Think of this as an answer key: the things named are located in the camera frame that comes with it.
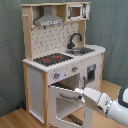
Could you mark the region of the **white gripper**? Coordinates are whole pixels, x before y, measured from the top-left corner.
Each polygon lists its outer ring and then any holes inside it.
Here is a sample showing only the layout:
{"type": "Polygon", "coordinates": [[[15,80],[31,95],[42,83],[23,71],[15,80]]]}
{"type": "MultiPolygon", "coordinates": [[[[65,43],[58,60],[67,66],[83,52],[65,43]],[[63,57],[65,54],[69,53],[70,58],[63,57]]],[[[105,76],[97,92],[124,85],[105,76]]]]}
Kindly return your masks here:
{"type": "Polygon", "coordinates": [[[88,108],[97,111],[101,115],[108,113],[111,98],[106,93],[101,93],[88,87],[84,89],[76,88],[75,91],[82,95],[88,108]]]}

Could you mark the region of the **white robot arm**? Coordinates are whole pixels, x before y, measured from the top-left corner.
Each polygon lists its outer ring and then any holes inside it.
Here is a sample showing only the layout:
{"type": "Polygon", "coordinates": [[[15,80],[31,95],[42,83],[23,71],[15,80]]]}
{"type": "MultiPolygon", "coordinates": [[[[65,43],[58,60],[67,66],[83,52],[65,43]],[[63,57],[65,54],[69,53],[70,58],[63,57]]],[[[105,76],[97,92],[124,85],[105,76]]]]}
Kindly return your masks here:
{"type": "Polygon", "coordinates": [[[84,89],[76,88],[75,92],[82,96],[88,108],[128,127],[128,88],[119,90],[117,100],[113,100],[106,93],[88,87],[84,89]]]}

